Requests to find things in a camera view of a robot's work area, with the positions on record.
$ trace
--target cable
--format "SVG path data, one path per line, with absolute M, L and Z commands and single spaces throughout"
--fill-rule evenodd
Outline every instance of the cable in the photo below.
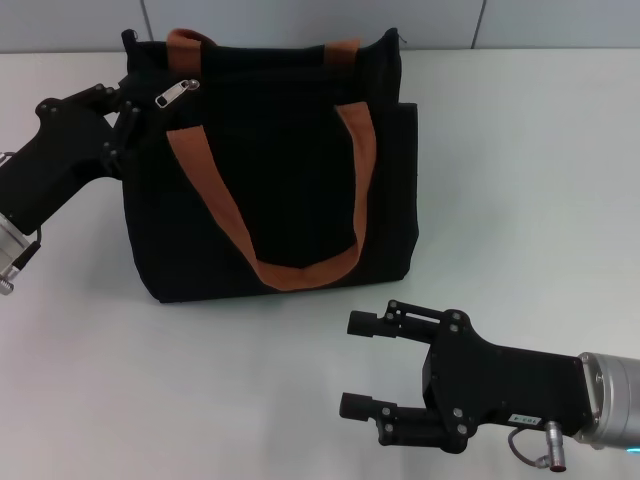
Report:
M 517 434 L 519 434 L 522 430 L 524 430 L 523 428 L 516 428 L 515 430 L 513 430 L 509 436 L 507 437 L 507 442 L 509 442 L 509 448 L 511 449 L 511 451 L 513 452 L 513 454 L 518 457 L 518 460 L 520 460 L 523 463 L 526 463 L 527 465 L 529 465 L 530 467 L 534 467 L 534 468 L 538 468 L 538 465 L 536 465 L 536 462 L 534 462 L 533 460 L 529 460 L 527 457 L 525 457 L 524 455 L 522 455 L 518 449 L 516 448 L 516 446 L 513 443 L 513 437 L 515 437 Z
M 27 263 L 29 263 L 29 261 L 31 260 L 31 258 L 33 258 L 33 256 L 36 254 L 36 252 L 38 250 L 40 250 L 41 247 L 41 242 L 42 242 L 42 231 L 40 230 L 40 227 L 38 227 L 38 229 L 36 230 L 36 241 L 35 242 L 31 242 L 27 248 L 25 248 L 22 253 L 18 256 L 18 258 L 16 258 L 13 263 L 12 266 L 15 267 L 16 269 L 18 269 L 18 271 L 20 270 L 24 270 L 24 267 L 27 266 Z

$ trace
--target label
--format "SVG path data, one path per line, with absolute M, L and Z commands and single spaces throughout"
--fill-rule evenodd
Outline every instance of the label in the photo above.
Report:
M 523 425 L 538 425 L 540 420 L 542 419 L 538 417 L 527 417 L 526 415 L 517 415 L 515 413 L 509 417 L 510 422 L 522 423 Z

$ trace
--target white wall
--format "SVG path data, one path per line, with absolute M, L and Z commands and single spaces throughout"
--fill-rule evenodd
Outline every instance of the white wall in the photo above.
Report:
M 640 47 L 638 0 L 488 0 L 476 48 Z
M 0 52 L 122 50 L 147 33 L 138 0 L 0 0 Z
M 370 42 L 398 27 L 406 48 L 469 48 L 481 7 L 482 0 L 147 0 L 156 37 L 179 26 L 232 46 Z

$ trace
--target black tote bag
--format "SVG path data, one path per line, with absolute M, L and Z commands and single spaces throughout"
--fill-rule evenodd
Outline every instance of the black tote bag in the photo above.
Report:
M 398 103 L 395 30 L 365 48 L 237 49 L 185 30 L 166 43 L 123 39 L 120 92 L 143 112 L 122 164 L 125 214 L 155 298 L 406 275 L 417 111 Z

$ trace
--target brown strap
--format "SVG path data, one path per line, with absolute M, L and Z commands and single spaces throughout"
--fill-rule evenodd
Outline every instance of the brown strap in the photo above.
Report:
M 327 65 L 353 65 L 360 48 L 360 39 L 330 42 L 324 45 L 324 63 Z
M 187 30 L 186 28 L 171 30 L 167 37 L 169 69 L 176 73 L 200 75 L 200 45 L 202 42 L 215 45 L 214 41 L 209 37 L 193 30 Z
M 353 142 L 356 180 L 353 229 L 356 243 L 335 257 L 305 268 L 273 265 L 256 258 L 251 235 L 218 172 L 202 126 L 167 132 L 180 166 L 217 224 L 244 255 L 262 283 L 277 290 L 289 291 L 327 285 L 344 277 L 360 259 L 367 232 L 367 195 L 376 162 L 376 137 L 366 102 L 336 108 Z

